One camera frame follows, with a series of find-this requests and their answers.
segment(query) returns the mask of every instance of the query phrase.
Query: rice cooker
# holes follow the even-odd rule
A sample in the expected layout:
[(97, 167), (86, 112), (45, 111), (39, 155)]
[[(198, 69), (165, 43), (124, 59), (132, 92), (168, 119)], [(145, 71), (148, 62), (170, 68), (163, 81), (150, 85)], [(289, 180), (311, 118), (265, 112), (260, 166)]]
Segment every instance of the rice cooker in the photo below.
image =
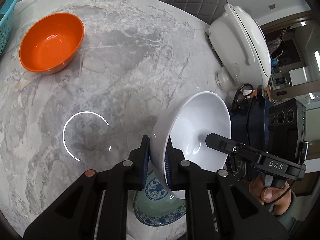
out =
[(255, 89), (260, 85), (265, 88), (271, 58), (259, 25), (239, 6), (226, 4), (224, 8), (208, 30), (212, 48), (224, 66), (215, 74), (218, 86), (226, 91), (245, 83)]

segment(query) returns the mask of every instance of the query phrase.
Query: basket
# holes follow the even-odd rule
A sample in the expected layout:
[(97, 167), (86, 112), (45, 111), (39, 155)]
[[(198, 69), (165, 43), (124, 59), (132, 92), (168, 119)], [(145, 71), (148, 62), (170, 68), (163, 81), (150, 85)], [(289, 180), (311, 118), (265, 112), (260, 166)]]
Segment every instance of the basket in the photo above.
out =
[(0, 55), (4, 50), (13, 23), (14, 6), (18, 0), (6, 0), (3, 6), (0, 8), (0, 14), (4, 14), (4, 17), (0, 21)]

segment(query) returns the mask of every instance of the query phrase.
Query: floral pattern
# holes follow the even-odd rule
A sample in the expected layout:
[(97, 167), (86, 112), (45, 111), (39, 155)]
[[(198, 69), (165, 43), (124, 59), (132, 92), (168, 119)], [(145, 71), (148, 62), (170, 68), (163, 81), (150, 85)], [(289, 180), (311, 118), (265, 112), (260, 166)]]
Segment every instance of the floral pattern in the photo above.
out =
[(146, 196), (151, 200), (159, 200), (164, 198), (168, 192), (162, 187), (159, 180), (154, 177), (146, 186)]
[(134, 214), (140, 222), (148, 226), (160, 227), (160, 226), (168, 225), (172, 222), (175, 222), (179, 218), (181, 218), (187, 212), (186, 202), (184, 201), (175, 211), (173, 211), (168, 215), (165, 215), (163, 217), (150, 217), (140, 211), (140, 209), (137, 206), (136, 197), (137, 197), (137, 194), (134, 196), (134, 200), (133, 200)]

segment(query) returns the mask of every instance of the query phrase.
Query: marble tabletop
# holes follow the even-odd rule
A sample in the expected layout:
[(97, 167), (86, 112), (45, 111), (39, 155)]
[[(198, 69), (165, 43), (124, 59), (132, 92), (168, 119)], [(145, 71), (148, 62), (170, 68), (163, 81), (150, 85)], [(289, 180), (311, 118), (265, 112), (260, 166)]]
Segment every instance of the marble tabletop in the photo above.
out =
[[(56, 12), (84, 23), (83, 43), (59, 73), (26, 71), (19, 45), (26, 31)], [(87, 169), (126, 159), (173, 101), (217, 88), (221, 67), (207, 24), (158, 0), (23, 0), (0, 57), (0, 210), (26, 227)], [(65, 150), (62, 130), (67, 120)], [(140, 223), (129, 198), (127, 232), (136, 240), (176, 239), (185, 216), (163, 227)]]

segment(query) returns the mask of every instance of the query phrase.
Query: green bowl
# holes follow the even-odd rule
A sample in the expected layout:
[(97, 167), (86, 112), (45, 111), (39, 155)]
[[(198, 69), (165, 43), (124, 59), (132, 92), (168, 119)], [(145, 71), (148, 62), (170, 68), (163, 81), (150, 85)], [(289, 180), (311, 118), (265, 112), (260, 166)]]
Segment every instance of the green bowl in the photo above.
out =
[(181, 218), (186, 213), (186, 202), (170, 195), (152, 172), (145, 189), (134, 194), (133, 211), (143, 224), (160, 227)]

